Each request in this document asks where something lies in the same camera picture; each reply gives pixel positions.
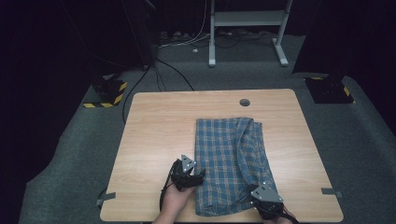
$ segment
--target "hole in table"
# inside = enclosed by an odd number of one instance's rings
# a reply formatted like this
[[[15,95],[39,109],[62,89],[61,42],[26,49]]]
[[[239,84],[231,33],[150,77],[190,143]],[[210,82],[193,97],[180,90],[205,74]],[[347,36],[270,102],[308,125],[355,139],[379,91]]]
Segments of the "hole in table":
[[[249,106],[250,105],[250,101],[248,99],[242,99],[239,101],[239,104],[241,106]]]

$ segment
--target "shelf leg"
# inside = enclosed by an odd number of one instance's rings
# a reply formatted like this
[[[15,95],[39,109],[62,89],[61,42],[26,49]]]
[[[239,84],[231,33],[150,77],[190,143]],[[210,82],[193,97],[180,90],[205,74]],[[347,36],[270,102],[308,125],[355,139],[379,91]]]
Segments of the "shelf leg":
[[[209,42],[209,67],[216,66],[215,50],[215,0],[212,0],[210,9],[210,42]]]

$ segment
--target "gray carpet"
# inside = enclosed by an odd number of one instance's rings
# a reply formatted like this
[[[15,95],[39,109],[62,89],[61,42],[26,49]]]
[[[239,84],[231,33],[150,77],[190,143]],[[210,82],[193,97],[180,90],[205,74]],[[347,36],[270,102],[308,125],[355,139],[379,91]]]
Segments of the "gray carpet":
[[[233,42],[218,40],[222,46]],[[284,37],[288,67],[279,65],[268,38],[241,41],[230,49],[217,48],[215,68],[207,66],[207,47],[164,48],[158,57],[182,72],[197,91],[294,90],[332,185],[344,194],[339,199],[345,216],[342,223],[396,223],[394,135],[350,77],[343,82],[356,104],[314,104],[302,77],[320,75],[291,74],[303,42],[303,37]],[[174,70],[161,63],[157,66],[168,91],[190,90]],[[121,79],[128,82],[127,92],[142,75],[137,70],[122,74]],[[147,73],[133,94],[140,91],[159,91],[154,70]],[[133,94],[127,99],[126,111]],[[85,98],[92,97],[92,91],[88,91]],[[116,158],[123,131],[121,110],[122,105],[78,109],[50,165],[27,184],[20,223],[105,223],[94,203],[108,183]]]

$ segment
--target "black curtain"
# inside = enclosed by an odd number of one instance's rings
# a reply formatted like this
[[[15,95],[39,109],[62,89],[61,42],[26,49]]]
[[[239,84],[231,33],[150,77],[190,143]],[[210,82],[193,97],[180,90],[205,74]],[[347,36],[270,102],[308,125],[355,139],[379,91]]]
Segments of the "black curtain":
[[[26,182],[50,163],[90,81],[60,1],[2,1],[0,219],[18,223]]]
[[[320,1],[293,73],[354,78],[396,133],[394,8],[391,0]]]

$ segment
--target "robotic hand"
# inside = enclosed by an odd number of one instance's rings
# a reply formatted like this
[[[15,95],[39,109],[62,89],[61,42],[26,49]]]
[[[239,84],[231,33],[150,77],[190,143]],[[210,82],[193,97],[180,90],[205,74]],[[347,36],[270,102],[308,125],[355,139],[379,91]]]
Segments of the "robotic hand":
[[[297,219],[289,215],[287,212],[284,213],[283,199],[271,189],[268,185],[262,183],[260,186],[250,186],[252,191],[252,204],[259,211],[260,216],[264,220],[270,220],[277,217],[284,217],[289,219],[293,224],[299,224]]]
[[[181,160],[177,159],[173,163],[161,192],[160,211],[163,209],[163,197],[165,195],[166,189],[169,187],[167,185],[169,178],[172,179],[173,184],[175,184],[176,188],[180,191],[183,189],[199,186],[204,183],[205,169],[198,175],[191,175],[192,168],[195,166],[195,164],[196,161],[192,161],[183,154],[181,155]]]

